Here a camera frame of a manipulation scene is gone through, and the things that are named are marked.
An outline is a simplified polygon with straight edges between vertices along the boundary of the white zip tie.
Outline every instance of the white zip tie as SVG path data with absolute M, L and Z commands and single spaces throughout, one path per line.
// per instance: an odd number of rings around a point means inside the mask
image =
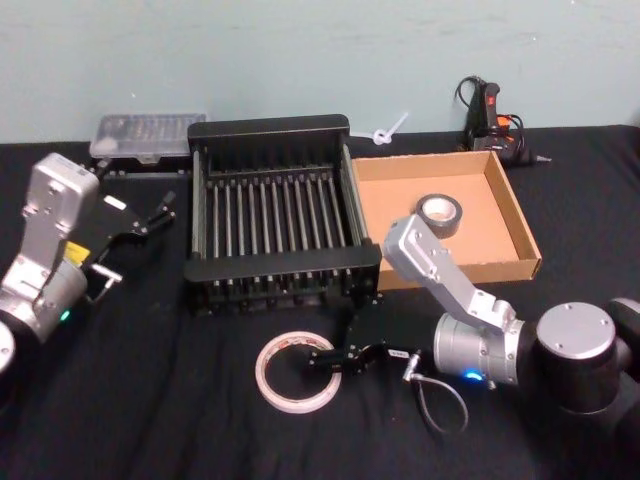
M 391 127 L 389 130 L 383 130 L 382 128 L 379 128 L 373 133 L 351 132 L 350 135 L 352 137 L 370 138 L 376 145 L 389 144 L 391 143 L 391 137 L 393 136 L 393 134 L 396 133 L 396 131 L 400 128 L 400 126 L 404 123 L 408 116 L 409 112 L 404 112 L 398 119 L 398 121 L 394 123 L 393 127 Z

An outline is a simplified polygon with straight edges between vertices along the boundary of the light blue wall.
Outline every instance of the light blue wall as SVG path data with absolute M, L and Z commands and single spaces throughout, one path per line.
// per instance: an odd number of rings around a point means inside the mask
M 640 1 L 0 0 L 0 66 L 0 142 L 89 139 L 115 112 L 457 129 L 470 73 L 528 126 L 629 123 Z

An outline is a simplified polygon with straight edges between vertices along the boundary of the clear plastic box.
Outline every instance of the clear plastic box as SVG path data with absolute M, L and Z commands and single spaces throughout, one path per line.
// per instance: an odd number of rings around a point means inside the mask
M 202 113 L 105 115 L 89 153 L 93 158 L 135 158 L 145 165 L 186 157 L 189 125 L 205 120 Z

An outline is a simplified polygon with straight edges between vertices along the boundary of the black electrical tape roll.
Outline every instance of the black electrical tape roll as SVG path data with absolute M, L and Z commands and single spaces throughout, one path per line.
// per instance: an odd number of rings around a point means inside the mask
M 458 231 L 462 206 L 455 198 L 442 193 L 426 195 L 416 205 L 418 215 L 438 238 L 448 238 Z

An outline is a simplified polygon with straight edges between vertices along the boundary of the plastic storage case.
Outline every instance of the plastic storage case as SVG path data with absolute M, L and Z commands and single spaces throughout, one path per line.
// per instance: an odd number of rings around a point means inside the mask
M 375 294 L 342 115 L 195 123 L 192 306 L 241 309 Z
M 89 146 L 93 158 L 137 159 L 155 166 L 161 158 L 188 157 L 187 129 L 202 113 L 105 115 Z

